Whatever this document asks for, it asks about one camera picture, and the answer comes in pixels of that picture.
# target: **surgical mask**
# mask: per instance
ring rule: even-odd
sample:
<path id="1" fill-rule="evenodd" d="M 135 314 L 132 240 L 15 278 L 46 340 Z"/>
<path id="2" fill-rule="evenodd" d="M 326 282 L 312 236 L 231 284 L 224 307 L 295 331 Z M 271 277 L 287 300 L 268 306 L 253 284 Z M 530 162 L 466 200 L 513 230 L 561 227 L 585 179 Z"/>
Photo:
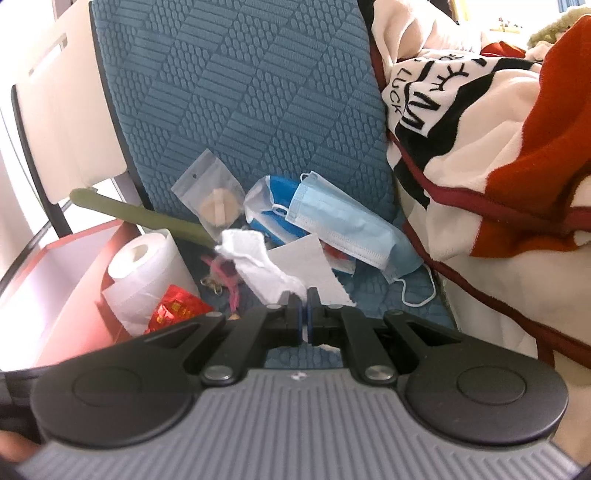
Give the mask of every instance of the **surgical mask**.
<path id="1" fill-rule="evenodd" d="M 394 225 L 371 212 L 316 172 L 302 175 L 289 208 L 274 204 L 273 211 L 307 232 L 316 233 L 327 244 L 380 269 L 389 283 L 403 283 L 402 302 L 411 307 L 425 305 L 406 302 L 403 276 L 414 272 L 423 260 L 408 238 Z"/>

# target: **plush toy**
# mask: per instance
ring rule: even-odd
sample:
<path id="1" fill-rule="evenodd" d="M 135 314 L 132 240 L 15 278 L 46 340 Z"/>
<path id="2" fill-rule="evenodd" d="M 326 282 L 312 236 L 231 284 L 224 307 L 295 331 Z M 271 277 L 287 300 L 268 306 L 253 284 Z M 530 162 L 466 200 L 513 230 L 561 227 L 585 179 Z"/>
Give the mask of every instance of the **plush toy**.
<path id="1" fill-rule="evenodd" d="M 537 33 L 534 33 L 528 40 L 528 48 L 537 46 L 541 41 L 551 44 L 556 43 L 564 32 L 572 27 L 579 18 L 587 14 L 591 14 L 591 8 L 585 5 L 580 7 L 569 7 L 556 22 L 545 26 Z"/>

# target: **ribbed gray surface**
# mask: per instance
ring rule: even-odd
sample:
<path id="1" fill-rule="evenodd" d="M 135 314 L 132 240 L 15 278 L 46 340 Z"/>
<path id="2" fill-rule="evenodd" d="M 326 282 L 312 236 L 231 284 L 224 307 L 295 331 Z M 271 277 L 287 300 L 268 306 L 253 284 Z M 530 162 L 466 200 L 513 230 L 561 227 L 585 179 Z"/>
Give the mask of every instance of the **ribbed gray surface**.
<path id="1" fill-rule="evenodd" d="M 152 442 L 102 452 L 50 443 L 20 470 L 30 480 L 566 480 L 579 470 L 549 442 L 490 452 L 447 443 L 394 391 L 348 370 L 294 373 L 256 370 L 209 389 Z"/>

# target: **red packet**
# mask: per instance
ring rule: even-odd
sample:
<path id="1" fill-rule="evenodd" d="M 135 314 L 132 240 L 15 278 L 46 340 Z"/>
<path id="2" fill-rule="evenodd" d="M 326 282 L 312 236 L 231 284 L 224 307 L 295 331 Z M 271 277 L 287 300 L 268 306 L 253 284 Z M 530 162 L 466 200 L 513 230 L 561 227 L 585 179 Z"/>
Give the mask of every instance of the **red packet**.
<path id="1" fill-rule="evenodd" d="M 181 287 L 171 285 L 154 310 L 148 328 L 144 333 L 155 332 L 212 311 L 213 308 L 200 298 L 183 290 Z"/>

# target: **tissue paper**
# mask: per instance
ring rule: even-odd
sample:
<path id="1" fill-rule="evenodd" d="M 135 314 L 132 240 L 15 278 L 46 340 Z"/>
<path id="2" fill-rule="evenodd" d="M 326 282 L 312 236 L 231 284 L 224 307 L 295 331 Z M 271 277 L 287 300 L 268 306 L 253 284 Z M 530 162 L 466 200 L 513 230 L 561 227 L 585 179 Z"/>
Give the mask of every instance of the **tissue paper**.
<path id="1" fill-rule="evenodd" d="M 148 327 L 152 312 L 171 285 L 199 296 L 199 290 L 168 230 L 135 238 L 114 256 L 109 275 L 115 284 L 103 291 L 113 313 L 134 336 Z"/>

